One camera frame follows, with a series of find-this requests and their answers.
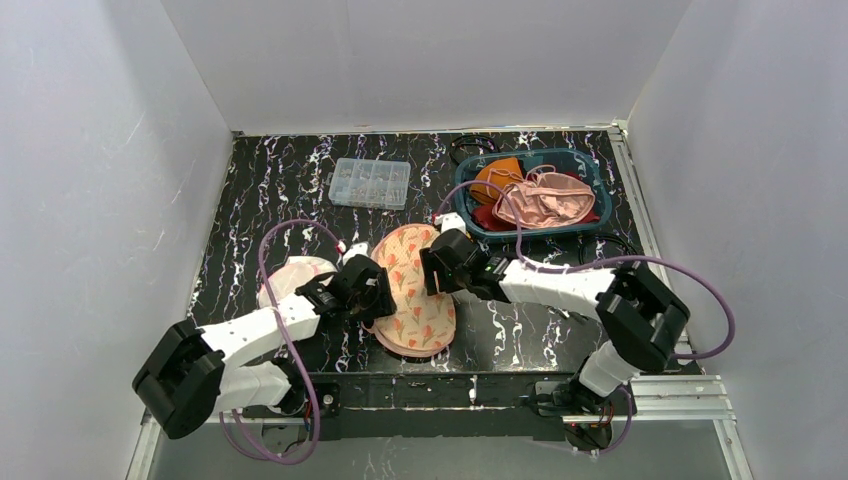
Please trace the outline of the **floral pink laundry bag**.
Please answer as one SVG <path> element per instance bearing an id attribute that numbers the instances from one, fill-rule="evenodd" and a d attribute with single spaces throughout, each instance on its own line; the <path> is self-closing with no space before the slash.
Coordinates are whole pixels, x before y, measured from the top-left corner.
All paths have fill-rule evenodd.
<path id="1" fill-rule="evenodd" d="M 396 312 L 366 330 L 387 350 L 427 358 L 444 350 L 456 333 L 456 311 L 448 294 L 428 295 L 419 251 L 437 236 L 431 225 L 408 224 L 387 234 L 370 257 L 385 268 Z"/>

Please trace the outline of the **pink satin bra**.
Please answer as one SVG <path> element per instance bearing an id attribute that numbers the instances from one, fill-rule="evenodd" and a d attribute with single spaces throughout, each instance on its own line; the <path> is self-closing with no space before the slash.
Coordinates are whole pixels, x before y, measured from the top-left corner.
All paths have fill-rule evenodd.
<path id="1" fill-rule="evenodd" d="M 595 223 L 596 196 L 574 175 L 537 169 L 503 188 L 492 214 L 522 229 L 548 229 Z"/>

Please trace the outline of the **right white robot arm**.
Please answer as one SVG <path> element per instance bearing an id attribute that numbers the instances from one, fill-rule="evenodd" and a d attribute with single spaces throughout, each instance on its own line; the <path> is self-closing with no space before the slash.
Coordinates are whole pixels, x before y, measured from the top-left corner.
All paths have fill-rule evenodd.
<path id="1" fill-rule="evenodd" d="M 607 340 L 569 382 L 570 395 L 608 397 L 642 373 L 665 369 L 690 311 L 646 259 L 610 267 L 543 266 L 484 251 L 458 229 L 420 249 L 428 295 L 466 291 L 481 300 L 538 304 L 600 323 Z"/>

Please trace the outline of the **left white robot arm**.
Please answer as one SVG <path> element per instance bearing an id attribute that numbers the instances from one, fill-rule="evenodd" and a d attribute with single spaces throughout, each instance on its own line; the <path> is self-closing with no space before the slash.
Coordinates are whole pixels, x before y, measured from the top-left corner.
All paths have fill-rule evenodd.
<path id="1" fill-rule="evenodd" d="M 269 281 L 246 315 L 170 326 L 135 375 L 133 391 L 168 438 L 225 411 L 301 401 L 305 382 L 293 359 L 257 358 L 313 337 L 323 322 L 372 322 L 396 310 L 387 269 L 362 254 L 340 268 L 297 257 Z"/>

